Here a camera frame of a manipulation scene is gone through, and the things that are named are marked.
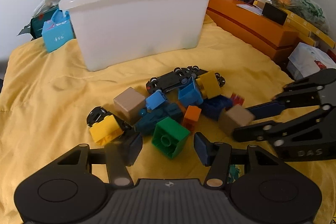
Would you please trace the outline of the wooden cube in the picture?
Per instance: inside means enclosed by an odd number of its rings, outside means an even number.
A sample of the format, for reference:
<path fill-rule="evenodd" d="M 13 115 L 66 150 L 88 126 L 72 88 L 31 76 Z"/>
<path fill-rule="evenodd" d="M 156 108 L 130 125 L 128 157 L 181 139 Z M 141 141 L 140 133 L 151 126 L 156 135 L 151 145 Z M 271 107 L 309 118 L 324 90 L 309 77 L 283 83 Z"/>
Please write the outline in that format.
<path fill-rule="evenodd" d="M 231 135 L 233 130 L 249 125 L 255 116 L 241 105 L 232 106 L 223 110 L 218 119 L 219 129 L 226 135 Z"/>
<path fill-rule="evenodd" d="M 140 110 L 146 106 L 146 97 L 129 87 L 116 96 L 113 102 L 114 109 L 120 117 L 130 124 L 135 124 L 141 118 Z"/>

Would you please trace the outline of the blue hollow building block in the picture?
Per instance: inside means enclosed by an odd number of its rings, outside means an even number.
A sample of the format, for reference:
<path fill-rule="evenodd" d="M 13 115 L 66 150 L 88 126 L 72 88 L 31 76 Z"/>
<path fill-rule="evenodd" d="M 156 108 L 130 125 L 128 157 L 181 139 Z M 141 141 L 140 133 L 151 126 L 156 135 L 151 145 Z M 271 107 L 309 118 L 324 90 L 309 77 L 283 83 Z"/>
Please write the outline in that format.
<path fill-rule="evenodd" d="M 178 89 L 178 100 L 184 107 L 201 105 L 203 98 L 194 78 L 186 86 Z"/>

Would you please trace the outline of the white paper package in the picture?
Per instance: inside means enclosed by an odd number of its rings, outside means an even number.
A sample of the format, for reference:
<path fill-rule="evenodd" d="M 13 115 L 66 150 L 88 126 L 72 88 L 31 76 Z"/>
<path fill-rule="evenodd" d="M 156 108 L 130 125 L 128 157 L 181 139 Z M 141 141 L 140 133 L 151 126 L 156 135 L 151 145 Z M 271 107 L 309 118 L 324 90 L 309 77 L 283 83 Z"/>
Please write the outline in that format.
<path fill-rule="evenodd" d="M 294 80 L 300 80 L 327 68 L 335 69 L 335 62 L 323 51 L 299 43 L 288 57 L 287 69 Z"/>

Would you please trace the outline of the red building block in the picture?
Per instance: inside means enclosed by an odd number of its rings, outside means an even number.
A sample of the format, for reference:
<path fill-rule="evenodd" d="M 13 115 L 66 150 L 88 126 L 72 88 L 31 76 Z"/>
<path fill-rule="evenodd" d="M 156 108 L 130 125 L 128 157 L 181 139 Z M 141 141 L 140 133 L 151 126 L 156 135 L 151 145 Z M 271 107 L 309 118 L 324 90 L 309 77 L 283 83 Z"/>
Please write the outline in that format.
<path fill-rule="evenodd" d="M 242 106 L 244 101 L 245 101 L 244 97 L 242 97 L 242 96 L 240 96 L 236 93 L 231 94 L 230 100 L 232 101 L 233 106 L 235 106 L 235 105 Z"/>

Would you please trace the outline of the orange building block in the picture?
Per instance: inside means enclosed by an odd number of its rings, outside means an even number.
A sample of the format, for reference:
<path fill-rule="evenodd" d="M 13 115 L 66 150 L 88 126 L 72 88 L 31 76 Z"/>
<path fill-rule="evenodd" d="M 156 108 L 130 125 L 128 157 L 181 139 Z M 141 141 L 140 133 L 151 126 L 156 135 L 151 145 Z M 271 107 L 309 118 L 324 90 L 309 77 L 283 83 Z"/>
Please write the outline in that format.
<path fill-rule="evenodd" d="M 201 111 L 198 106 L 188 106 L 182 121 L 183 127 L 187 128 L 190 132 L 194 132 Z"/>

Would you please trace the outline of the dark teal toy vehicle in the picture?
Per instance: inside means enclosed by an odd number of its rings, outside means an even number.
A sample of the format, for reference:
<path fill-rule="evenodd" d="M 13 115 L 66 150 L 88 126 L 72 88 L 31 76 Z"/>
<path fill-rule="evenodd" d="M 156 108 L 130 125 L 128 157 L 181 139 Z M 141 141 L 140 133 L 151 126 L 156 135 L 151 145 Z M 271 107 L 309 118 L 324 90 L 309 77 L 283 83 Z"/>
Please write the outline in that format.
<path fill-rule="evenodd" d="M 164 103 L 151 111 L 141 109 L 139 115 L 141 118 L 134 125 L 134 129 L 142 135 L 153 135 L 156 124 L 167 117 L 178 123 L 183 120 L 183 112 L 176 103 Z"/>

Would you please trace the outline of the green building block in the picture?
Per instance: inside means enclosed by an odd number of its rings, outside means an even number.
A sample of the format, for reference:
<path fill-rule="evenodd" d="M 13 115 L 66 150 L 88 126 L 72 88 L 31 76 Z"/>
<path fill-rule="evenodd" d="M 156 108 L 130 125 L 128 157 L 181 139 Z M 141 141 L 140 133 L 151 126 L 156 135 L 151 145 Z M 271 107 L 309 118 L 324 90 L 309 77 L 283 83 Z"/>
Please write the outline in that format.
<path fill-rule="evenodd" d="M 190 131 L 170 117 L 155 126 L 151 143 L 169 159 L 174 159 L 185 146 Z"/>

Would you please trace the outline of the yellow flat boxes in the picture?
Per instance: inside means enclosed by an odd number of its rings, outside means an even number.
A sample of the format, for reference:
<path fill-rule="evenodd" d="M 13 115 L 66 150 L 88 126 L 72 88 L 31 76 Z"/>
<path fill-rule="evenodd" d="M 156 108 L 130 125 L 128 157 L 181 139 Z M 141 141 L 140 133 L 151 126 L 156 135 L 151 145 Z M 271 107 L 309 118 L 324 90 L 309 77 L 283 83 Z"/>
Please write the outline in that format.
<path fill-rule="evenodd" d="M 255 0 L 253 4 L 263 10 L 266 3 L 272 4 L 272 0 Z M 305 43 L 313 46 L 316 44 L 315 41 L 318 40 L 325 43 L 332 49 L 335 48 L 335 41 L 327 34 L 320 31 L 317 27 L 287 9 L 283 9 L 281 7 L 277 8 L 282 9 L 282 11 L 285 11 L 288 14 L 284 25 L 290 26 L 298 31 L 299 37 Z"/>

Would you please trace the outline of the yellow building block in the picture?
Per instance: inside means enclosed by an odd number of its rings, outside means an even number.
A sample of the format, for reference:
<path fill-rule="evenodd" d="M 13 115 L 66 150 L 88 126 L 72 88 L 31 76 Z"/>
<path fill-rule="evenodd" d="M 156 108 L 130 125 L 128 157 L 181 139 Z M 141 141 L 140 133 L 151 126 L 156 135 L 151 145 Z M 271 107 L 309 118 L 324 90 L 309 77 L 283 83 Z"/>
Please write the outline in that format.
<path fill-rule="evenodd" d="M 219 73 L 207 72 L 200 75 L 196 79 L 196 83 L 200 90 L 203 99 L 211 99 L 221 95 L 221 87 L 226 83 L 226 80 Z"/>

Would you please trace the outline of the small blue building block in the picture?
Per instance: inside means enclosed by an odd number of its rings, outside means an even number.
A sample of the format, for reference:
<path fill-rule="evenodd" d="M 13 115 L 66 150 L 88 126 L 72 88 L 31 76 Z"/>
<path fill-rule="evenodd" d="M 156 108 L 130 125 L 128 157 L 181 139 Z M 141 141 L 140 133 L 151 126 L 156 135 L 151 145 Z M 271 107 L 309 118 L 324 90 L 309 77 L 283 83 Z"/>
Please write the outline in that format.
<path fill-rule="evenodd" d="M 165 102 L 167 102 L 165 94 L 161 90 L 156 90 L 152 95 L 146 98 L 146 108 L 148 111 L 151 111 Z"/>

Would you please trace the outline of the small black box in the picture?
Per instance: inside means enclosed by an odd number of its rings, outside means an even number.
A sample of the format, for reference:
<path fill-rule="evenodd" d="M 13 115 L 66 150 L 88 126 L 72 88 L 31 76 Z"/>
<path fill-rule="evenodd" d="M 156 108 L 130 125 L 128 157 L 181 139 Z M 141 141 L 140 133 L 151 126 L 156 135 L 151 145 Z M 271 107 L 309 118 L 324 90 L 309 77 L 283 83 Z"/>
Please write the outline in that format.
<path fill-rule="evenodd" d="M 282 9 L 279 9 L 270 3 L 264 5 L 262 15 L 282 26 L 285 24 L 288 16 L 285 11 L 282 11 Z"/>

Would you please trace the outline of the black toy car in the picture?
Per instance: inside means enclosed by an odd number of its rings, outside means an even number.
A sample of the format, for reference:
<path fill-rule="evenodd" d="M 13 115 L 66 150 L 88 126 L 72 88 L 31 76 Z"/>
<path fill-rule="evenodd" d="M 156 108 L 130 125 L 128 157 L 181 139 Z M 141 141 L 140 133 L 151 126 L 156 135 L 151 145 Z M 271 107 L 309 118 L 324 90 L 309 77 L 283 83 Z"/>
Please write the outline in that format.
<path fill-rule="evenodd" d="M 152 77 L 146 83 L 146 90 L 153 94 L 157 90 L 168 93 L 174 89 L 186 86 L 191 78 L 196 79 L 207 71 L 198 66 L 188 66 L 187 68 L 175 68 L 173 71 L 159 77 Z"/>

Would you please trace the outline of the green mesh bag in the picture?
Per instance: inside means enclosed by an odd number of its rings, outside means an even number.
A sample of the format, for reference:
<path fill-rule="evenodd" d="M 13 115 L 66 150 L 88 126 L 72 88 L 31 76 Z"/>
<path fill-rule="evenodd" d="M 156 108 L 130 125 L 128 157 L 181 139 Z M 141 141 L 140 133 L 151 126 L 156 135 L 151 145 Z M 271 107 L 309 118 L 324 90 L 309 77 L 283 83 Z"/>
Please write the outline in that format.
<path fill-rule="evenodd" d="M 330 25 L 323 12 L 323 9 L 313 0 L 272 0 L 272 4 L 287 9 L 325 34 L 330 33 Z"/>

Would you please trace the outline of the white plastic bin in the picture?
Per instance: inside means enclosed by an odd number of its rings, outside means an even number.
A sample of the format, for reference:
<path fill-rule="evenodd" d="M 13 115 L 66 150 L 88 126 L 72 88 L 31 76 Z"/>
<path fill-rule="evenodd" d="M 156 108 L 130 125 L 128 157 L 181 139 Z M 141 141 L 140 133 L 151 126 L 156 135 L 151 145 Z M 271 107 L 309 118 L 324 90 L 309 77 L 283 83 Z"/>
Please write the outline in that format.
<path fill-rule="evenodd" d="M 88 70 L 198 45 L 209 0 L 61 0 Z"/>

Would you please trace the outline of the blue tissue box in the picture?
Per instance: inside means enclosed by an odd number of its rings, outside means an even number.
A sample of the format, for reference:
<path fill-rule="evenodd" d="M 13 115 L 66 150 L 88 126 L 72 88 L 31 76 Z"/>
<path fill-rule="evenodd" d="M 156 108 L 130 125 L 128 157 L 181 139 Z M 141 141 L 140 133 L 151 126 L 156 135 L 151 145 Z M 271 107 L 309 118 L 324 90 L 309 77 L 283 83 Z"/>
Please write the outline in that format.
<path fill-rule="evenodd" d="M 57 9 L 51 19 L 45 21 L 42 28 L 42 38 L 48 53 L 63 46 L 75 38 L 75 33 L 68 11 Z"/>

